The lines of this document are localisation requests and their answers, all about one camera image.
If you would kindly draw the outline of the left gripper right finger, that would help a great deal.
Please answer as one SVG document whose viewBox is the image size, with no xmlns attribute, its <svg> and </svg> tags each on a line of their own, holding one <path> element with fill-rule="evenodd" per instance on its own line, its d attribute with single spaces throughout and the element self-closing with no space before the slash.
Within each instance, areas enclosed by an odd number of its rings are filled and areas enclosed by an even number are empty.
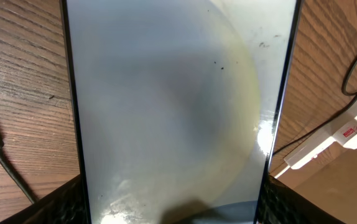
<svg viewBox="0 0 357 224">
<path fill-rule="evenodd" d="M 343 224 L 271 175 L 262 181 L 256 221 L 266 224 Z"/>
</svg>

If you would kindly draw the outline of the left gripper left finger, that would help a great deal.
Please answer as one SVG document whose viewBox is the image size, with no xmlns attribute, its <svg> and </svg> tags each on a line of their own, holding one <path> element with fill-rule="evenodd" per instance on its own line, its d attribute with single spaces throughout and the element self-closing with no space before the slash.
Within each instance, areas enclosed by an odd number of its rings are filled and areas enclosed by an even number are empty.
<svg viewBox="0 0 357 224">
<path fill-rule="evenodd" d="M 78 175 L 0 224 L 86 224 L 85 195 Z"/>
</svg>

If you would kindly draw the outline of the Samsung Galaxy smartphone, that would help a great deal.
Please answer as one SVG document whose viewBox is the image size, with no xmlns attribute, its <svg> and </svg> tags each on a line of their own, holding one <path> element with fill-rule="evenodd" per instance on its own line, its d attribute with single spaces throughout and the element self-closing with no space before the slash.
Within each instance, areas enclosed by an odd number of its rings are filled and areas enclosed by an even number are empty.
<svg viewBox="0 0 357 224">
<path fill-rule="evenodd" d="M 60 3 L 88 223 L 255 223 L 297 0 Z"/>
</svg>

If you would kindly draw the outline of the white charger plug adapter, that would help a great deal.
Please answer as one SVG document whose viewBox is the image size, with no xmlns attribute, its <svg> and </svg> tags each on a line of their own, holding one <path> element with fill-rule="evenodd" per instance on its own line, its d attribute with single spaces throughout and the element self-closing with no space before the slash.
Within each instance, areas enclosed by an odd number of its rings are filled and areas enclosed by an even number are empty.
<svg viewBox="0 0 357 224">
<path fill-rule="evenodd" d="M 347 149 L 357 149 L 357 120 L 351 119 L 333 134 L 333 138 Z"/>
</svg>

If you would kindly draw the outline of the white power strip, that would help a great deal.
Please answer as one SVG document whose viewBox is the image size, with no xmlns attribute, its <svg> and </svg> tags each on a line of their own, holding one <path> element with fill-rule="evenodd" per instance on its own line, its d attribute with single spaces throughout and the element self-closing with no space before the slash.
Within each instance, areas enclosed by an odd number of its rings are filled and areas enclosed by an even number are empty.
<svg viewBox="0 0 357 224">
<path fill-rule="evenodd" d="M 323 152 L 335 139 L 333 134 L 351 119 L 357 120 L 357 101 L 343 114 L 328 122 L 284 157 L 288 168 L 299 169 Z"/>
</svg>

